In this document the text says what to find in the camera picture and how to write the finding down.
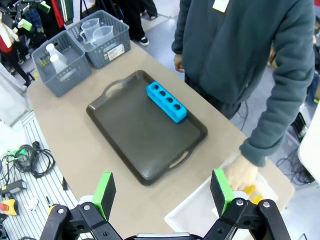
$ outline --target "plaid shirt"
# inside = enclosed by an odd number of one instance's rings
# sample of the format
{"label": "plaid shirt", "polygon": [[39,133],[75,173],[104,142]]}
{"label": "plaid shirt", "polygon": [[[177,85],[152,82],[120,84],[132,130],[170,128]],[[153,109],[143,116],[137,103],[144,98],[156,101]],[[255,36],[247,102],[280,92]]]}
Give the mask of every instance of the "plaid shirt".
{"label": "plaid shirt", "polygon": [[24,15],[25,20],[32,24],[31,31],[35,31],[38,28],[42,28],[42,22],[40,15],[35,8],[30,8]]}

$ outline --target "red garment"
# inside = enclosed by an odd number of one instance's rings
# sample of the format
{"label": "red garment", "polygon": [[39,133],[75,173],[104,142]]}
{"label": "red garment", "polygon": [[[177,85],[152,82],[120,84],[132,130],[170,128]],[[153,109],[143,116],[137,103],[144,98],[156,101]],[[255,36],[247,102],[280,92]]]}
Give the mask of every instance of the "red garment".
{"label": "red garment", "polygon": [[56,22],[58,23],[59,28],[62,28],[65,25],[65,21],[59,9],[57,0],[51,0],[51,4],[53,7],[53,12],[55,15]]}
{"label": "red garment", "polygon": [[1,36],[0,36],[0,51],[5,54],[10,53],[12,51],[12,47],[8,48]]}

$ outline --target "basket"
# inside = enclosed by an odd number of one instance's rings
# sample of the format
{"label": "basket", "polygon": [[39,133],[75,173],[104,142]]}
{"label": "basket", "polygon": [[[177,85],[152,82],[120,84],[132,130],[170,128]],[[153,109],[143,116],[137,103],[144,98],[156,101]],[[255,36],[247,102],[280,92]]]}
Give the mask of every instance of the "basket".
{"label": "basket", "polygon": [[[46,50],[48,44],[54,44],[55,48],[67,58],[68,67],[58,74],[50,62],[50,55]],[[66,94],[92,73],[84,50],[65,30],[35,50],[32,53],[32,60],[41,81],[57,97]]]}
{"label": "basket", "polygon": [[[90,19],[99,18],[100,26],[113,26],[114,37],[109,41],[94,47],[90,43],[84,43],[80,36],[82,24]],[[131,49],[129,26],[109,13],[99,10],[85,17],[67,30],[81,45],[85,51],[85,56],[96,69],[101,69],[110,63],[113,59],[126,53]]]}

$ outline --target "hand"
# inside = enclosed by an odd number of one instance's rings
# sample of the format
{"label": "hand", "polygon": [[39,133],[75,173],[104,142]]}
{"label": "hand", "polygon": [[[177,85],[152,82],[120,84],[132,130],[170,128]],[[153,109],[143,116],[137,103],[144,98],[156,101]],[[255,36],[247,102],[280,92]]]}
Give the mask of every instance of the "hand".
{"label": "hand", "polygon": [[242,191],[245,187],[254,184],[257,173],[258,167],[241,154],[225,170],[225,176],[234,191]]}
{"label": "hand", "polygon": [[182,55],[180,54],[176,54],[174,56],[174,66],[175,66],[175,70],[178,71],[179,73],[184,73],[185,70],[182,66]]}

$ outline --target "blue block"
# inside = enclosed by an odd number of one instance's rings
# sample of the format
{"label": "blue block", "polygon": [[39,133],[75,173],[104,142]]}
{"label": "blue block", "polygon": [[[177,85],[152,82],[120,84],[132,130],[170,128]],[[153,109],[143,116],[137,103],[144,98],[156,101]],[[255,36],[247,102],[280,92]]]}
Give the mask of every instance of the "blue block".
{"label": "blue block", "polygon": [[187,116],[187,109],[178,102],[158,82],[154,81],[146,87],[146,94],[151,98],[176,124]]}

